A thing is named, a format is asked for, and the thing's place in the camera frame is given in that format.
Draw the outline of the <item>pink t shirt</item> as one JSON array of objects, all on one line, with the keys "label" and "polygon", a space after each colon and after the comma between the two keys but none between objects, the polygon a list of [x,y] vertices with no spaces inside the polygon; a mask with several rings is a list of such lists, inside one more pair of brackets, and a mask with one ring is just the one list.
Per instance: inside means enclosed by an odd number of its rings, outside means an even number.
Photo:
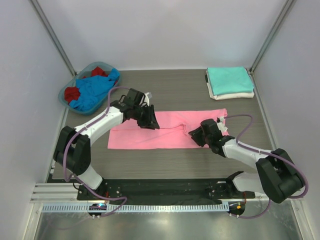
[{"label": "pink t shirt", "polygon": [[133,119],[113,127],[109,132],[107,148],[111,150],[197,149],[190,131],[206,119],[227,117],[225,108],[197,111],[157,111],[160,129],[140,128]]}]

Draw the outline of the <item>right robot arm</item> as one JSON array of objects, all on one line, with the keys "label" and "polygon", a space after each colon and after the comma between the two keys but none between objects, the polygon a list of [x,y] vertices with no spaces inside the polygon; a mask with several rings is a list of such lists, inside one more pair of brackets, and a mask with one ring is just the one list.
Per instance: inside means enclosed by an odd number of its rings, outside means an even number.
[{"label": "right robot arm", "polygon": [[257,171],[256,174],[240,171],[229,177],[239,192],[265,194],[280,204],[286,199],[303,197],[308,191],[306,177],[285,150],[270,151],[242,143],[227,134],[223,118],[206,119],[188,134],[198,146],[208,146],[213,153],[240,161]]}]

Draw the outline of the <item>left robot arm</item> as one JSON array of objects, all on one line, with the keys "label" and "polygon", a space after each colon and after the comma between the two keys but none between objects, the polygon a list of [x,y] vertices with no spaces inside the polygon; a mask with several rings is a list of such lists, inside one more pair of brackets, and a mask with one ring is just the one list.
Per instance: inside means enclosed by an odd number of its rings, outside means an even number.
[{"label": "left robot arm", "polygon": [[75,178],[93,196],[105,200],[106,181],[91,165],[91,147],[113,127],[128,120],[135,120],[142,129],[158,130],[151,97],[150,92],[130,88],[119,100],[108,100],[107,108],[86,123],[74,128],[65,126],[53,153],[53,160],[63,167],[65,181]]}]

